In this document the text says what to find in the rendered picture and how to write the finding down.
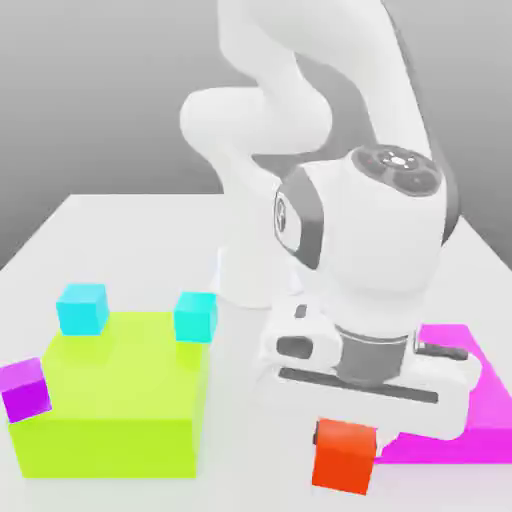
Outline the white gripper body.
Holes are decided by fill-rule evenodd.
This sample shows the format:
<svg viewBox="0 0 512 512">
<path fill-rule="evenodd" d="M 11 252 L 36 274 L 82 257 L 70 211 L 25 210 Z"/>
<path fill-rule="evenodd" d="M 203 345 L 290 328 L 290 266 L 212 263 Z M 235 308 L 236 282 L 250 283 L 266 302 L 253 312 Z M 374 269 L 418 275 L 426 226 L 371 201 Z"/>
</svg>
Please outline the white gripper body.
<svg viewBox="0 0 512 512">
<path fill-rule="evenodd" d="M 480 373 L 481 363 L 472 354 L 453 360 L 408 353 L 398 377 L 361 387 L 334 375 L 287 371 L 261 358 L 256 363 L 256 399 L 314 418 L 452 440 L 465 429 L 470 393 Z"/>
</svg>

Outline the small red cube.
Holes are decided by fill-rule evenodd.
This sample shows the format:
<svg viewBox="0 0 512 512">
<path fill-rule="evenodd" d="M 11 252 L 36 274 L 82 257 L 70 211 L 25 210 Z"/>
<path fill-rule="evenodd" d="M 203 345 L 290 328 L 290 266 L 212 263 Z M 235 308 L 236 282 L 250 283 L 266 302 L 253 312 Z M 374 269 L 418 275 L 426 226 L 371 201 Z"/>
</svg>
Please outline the small red cube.
<svg viewBox="0 0 512 512">
<path fill-rule="evenodd" d="M 322 418 L 316 423 L 313 441 L 312 484 L 365 495 L 376 458 L 376 430 Z"/>
</svg>

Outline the small cyan cube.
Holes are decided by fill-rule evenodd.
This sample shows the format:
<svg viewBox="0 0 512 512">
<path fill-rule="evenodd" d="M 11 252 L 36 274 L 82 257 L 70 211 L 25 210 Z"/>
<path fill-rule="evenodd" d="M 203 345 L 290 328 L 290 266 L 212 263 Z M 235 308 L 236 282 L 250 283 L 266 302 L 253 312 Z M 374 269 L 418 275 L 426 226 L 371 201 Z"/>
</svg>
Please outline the small cyan cube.
<svg viewBox="0 0 512 512">
<path fill-rule="evenodd" d="M 214 293 L 183 291 L 173 310 L 175 339 L 209 344 L 213 341 L 217 320 Z"/>
</svg>

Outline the small light blue cube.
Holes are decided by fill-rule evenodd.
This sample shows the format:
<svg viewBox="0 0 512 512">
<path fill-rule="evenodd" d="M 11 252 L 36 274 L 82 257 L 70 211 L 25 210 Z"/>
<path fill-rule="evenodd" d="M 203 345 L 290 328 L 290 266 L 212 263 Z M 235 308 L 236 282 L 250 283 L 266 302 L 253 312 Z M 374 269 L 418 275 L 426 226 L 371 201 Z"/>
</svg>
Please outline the small light blue cube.
<svg viewBox="0 0 512 512">
<path fill-rule="evenodd" d="M 65 336 L 98 336 L 108 317 L 104 284 L 71 283 L 56 302 L 61 333 Z"/>
</svg>

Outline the small purple cube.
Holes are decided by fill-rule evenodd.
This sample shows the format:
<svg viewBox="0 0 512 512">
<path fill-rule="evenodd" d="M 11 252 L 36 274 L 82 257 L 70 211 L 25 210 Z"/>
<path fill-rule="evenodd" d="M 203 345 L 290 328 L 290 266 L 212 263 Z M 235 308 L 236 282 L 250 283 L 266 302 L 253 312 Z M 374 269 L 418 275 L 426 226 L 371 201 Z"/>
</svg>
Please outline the small purple cube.
<svg viewBox="0 0 512 512">
<path fill-rule="evenodd" d="M 10 423 L 50 411 L 41 360 L 33 357 L 0 367 L 0 395 Z"/>
</svg>

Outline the large magenta box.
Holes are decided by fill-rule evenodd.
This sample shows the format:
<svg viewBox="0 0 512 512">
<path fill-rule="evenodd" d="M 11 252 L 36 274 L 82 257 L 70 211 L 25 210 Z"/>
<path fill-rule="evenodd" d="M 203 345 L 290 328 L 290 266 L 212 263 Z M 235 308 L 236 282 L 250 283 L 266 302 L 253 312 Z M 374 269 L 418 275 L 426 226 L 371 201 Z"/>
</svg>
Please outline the large magenta box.
<svg viewBox="0 0 512 512">
<path fill-rule="evenodd" d="M 464 432 L 451 441 L 401 434 L 377 464 L 512 464 L 512 395 L 464 324 L 425 324 L 420 339 L 476 356 L 482 372 L 470 393 Z"/>
</svg>

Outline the large lime green box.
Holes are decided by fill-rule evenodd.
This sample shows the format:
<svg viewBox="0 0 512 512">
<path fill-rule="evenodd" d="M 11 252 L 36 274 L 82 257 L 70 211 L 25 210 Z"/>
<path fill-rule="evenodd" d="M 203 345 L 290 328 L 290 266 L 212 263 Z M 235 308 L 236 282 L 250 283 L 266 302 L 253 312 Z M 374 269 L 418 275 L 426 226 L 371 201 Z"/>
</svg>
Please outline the large lime green box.
<svg viewBox="0 0 512 512">
<path fill-rule="evenodd" d="M 56 333 L 42 356 L 50 411 L 9 425 L 26 478 L 196 476 L 209 347 L 169 312 L 113 312 L 99 336 Z"/>
</svg>

